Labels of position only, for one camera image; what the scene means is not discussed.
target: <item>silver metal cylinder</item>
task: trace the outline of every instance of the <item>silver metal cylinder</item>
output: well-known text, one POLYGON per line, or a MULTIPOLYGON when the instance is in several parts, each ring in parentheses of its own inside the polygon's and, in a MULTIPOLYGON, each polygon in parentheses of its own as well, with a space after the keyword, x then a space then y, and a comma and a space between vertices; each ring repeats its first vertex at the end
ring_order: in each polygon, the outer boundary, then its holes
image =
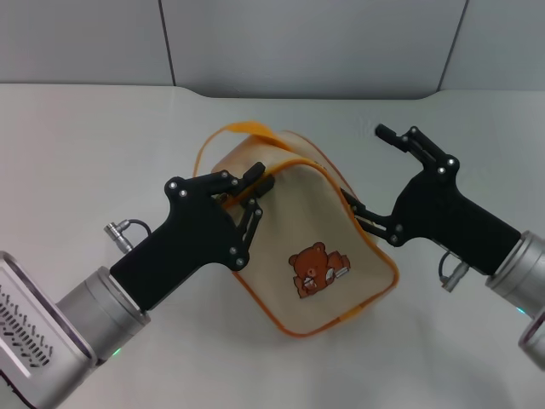
POLYGON ((545 241, 524 233, 486 285, 534 318, 545 306, 545 241))
POLYGON ((101 267, 57 303, 101 361, 108 360, 150 321, 101 267))

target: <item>beige bag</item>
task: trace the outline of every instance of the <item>beige bag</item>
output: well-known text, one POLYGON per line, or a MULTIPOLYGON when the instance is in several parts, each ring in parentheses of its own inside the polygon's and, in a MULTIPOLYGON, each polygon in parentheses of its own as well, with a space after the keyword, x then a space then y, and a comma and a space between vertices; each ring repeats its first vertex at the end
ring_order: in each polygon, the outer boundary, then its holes
MULTIPOLYGON (((250 135, 214 172, 240 177, 256 162, 276 180, 259 200, 263 217, 250 248, 248 266, 235 277, 278 328, 307 337, 354 316, 396 286, 395 263, 359 226, 341 188, 353 195, 336 167, 310 141, 292 132, 274 134, 246 122, 222 132, 250 135)), ((226 207, 233 220, 241 206, 226 207)))

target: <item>black cable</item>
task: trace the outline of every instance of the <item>black cable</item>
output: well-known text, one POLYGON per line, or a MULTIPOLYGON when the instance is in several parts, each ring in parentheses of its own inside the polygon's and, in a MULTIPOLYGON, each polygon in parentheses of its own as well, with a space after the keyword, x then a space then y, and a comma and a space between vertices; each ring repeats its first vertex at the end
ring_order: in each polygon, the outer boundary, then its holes
POLYGON ((441 261, 439 262, 439 278, 443 278, 443 264, 445 264, 446 257, 448 257, 450 254, 450 251, 447 251, 442 257, 441 261))
POLYGON ((152 230, 150 229, 150 227, 145 224, 142 220, 138 220, 138 219, 129 219, 129 223, 130 224, 138 224, 140 226, 142 226, 146 232, 147 232, 147 235, 148 236, 151 236, 152 235, 152 230))

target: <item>vent grille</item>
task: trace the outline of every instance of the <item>vent grille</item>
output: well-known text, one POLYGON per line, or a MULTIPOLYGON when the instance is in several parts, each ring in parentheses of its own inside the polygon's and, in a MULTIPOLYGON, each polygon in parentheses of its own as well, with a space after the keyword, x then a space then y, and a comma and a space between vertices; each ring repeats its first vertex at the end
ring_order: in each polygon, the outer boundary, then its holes
POLYGON ((0 337, 20 357, 27 369, 46 366, 53 346, 21 310, 20 305, 0 285, 0 337))

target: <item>embroidered bear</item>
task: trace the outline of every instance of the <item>embroidered bear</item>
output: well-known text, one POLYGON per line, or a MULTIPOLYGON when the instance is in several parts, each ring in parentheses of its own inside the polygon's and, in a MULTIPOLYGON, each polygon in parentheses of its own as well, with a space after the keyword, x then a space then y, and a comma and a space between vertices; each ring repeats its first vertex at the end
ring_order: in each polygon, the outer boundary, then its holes
POLYGON ((315 243, 299 254, 290 257, 296 276, 293 278, 300 298, 305 298, 322 291, 350 270, 350 260, 338 251, 329 255, 324 243, 315 243))

